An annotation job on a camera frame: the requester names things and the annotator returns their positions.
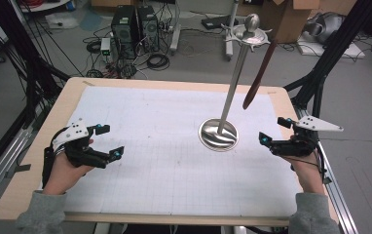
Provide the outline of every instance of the reflective metal base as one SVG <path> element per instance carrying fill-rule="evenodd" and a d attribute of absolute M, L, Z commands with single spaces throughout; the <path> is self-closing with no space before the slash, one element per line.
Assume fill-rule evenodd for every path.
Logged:
<path fill-rule="evenodd" d="M 239 134 L 235 126 L 225 122 L 222 134 L 217 133 L 220 119 L 208 119 L 199 128 L 199 139 L 209 149 L 214 151 L 228 151 L 238 143 Z"/>

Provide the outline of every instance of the gray floor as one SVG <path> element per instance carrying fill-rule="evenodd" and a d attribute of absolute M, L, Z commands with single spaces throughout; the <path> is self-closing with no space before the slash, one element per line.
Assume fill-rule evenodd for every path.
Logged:
<path fill-rule="evenodd" d="M 87 9 L 78 9 L 73 16 L 83 22 L 97 17 Z M 182 19 L 182 26 L 203 29 L 202 17 Z M 53 37 L 76 66 L 83 70 L 89 53 L 83 38 L 93 36 L 97 29 L 107 26 L 110 18 L 100 19 L 98 24 L 83 25 L 55 31 Z M 77 73 L 54 43 L 46 40 L 55 66 L 68 74 Z M 369 48 L 357 43 L 362 50 Z M 239 45 L 234 44 L 231 61 L 224 57 L 221 37 L 213 37 L 194 31 L 181 34 L 179 51 L 170 58 L 170 67 L 164 71 L 142 70 L 135 79 L 183 81 L 201 83 L 230 82 Z M 242 71 L 240 84 L 250 85 L 260 66 L 266 47 L 249 53 Z M 341 186 L 359 233 L 372 233 L 372 53 L 357 62 L 342 58 L 329 74 L 325 83 L 320 118 L 341 125 L 343 133 L 321 133 L 320 137 L 329 162 Z M 301 56 L 295 50 L 288 52 L 277 48 L 264 75 L 262 85 L 284 86 L 306 74 L 316 64 L 317 57 Z M 0 137 L 7 131 L 24 107 L 24 94 L 15 71 L 9 62 L 0 63 Z M 8 179 L 0 186 L 0 196 Z M 65 233 L 92 233 L 93 223 L 65 223 Z M 16 233 L 10 221 L 0 221 L 0 233 Z"/>

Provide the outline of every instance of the wrist mount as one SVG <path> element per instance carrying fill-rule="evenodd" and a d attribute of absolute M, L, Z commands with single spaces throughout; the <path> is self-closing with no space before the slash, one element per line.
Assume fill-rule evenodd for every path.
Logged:
<path fill-rule="evenodd" d="M 299 122 L 279 117 L 278 124 L 287 129 L 292 127 L 293 136 L 289 140 L 273 140 L 270 136 L 259 132 L 260 144 L 268 147 L 271 153 L 277 156 L 307 157 L 311 153 L 315 153 L 316 148 L 318 148 L 319 138 L 317 131 L 342 132 L 344 130 L 342 127 L 330 124 L 314 116 L 304 116 Z M 317 166 L 322 174 L 322 180 L 324 180 L 325 166 L 321 153 L 316 155 L 316 161 L 319 163 Z"/>
<path fill-rule="evenodd" d="M 50 146 L 44 149 L 43 188 L 50 178 L 56 155 L 61 152 L 65 152 L 68 161 L 76 168 L 87 165 L 104 169 L 107 164 L 120 160 L 124 153 L 124 146 L 112 149 L 108 153 L 89 147 L 90 138 L 94 133 L 102 135 L 109 132 L 109 125 L 86 127 L 82 119 L 59 130 L 53 136 Z"/>

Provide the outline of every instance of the wooden table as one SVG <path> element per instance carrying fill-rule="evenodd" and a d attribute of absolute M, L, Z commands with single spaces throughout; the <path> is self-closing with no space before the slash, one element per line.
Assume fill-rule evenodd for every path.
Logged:
<path fill-rule="evenodd" d="M 43 150 L 50 145 L 53 135 L 67 125 L 67 122 L 77 106 L 82 92 L 87 86 L 121 87 L 141 89 L 167 89 L 182 91 L 211 91 L 227 93 L 229 85 L 110 80 L 93 78 L 72 78 L 65 85 L 52 111 L 47 117 L 34 142 L 25 155 L 23 165 L 31 164 L 30 171 L 16 173 L 0 200 L 0 219 L 14 220 L 28 208 L 32 191 L 40 184 L 43 169 Z M 248 86 L 238 86 L 237 93 L 246 94 Z M 260 87 L 258 94 L 269 95 L 277 116 L 297 119 L 289 96 L 285 89 L 277 87 Z M 280 128 L 282 136 L 289 138 L 292 130 Z M 333 218 L 335 212 L 331 206 Z M 211 224 L 211 225 L 265 225 L 285 226 L 288 219 L 227 217 L 227 216 L 188 216 L 188 215 L 155 215 L 155 214 L 66 214 L 68 221 L 96 221 L 120 223 L 172 223 L 172 224 Z"/>

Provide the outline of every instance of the gray jacket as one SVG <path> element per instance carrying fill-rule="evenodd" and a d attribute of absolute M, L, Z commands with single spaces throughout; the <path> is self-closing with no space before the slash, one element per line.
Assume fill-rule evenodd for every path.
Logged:
<path fill-rule="evenodd" d="M 21 233 L 62 233 L 60 224 L 65 217 L 63 208 L 66 196 L 49 196 L 39 191 L 34 192 L 28 210 L 19 216 L 16 227 Z M 298 193 L 296 204 L 297 212 L 289 219 L 289 233 L 340 233 L 337 223 L 329 215 L 326 196 Z"/>

